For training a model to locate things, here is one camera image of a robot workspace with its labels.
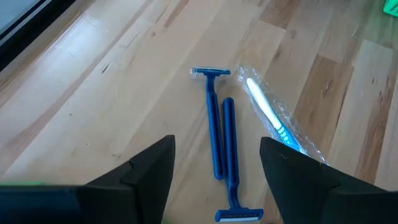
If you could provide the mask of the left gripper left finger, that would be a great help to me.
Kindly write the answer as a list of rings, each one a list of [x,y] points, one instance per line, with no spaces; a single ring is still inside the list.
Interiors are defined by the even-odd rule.
[[[166,135],[83,185],[1,186],[1,223],[161,223],[174,174]]]

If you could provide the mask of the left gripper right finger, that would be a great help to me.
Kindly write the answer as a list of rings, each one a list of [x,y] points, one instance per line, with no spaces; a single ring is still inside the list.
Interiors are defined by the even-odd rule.
[[[284,223],[397,223],[397,192],[263,137],[259,154]]]

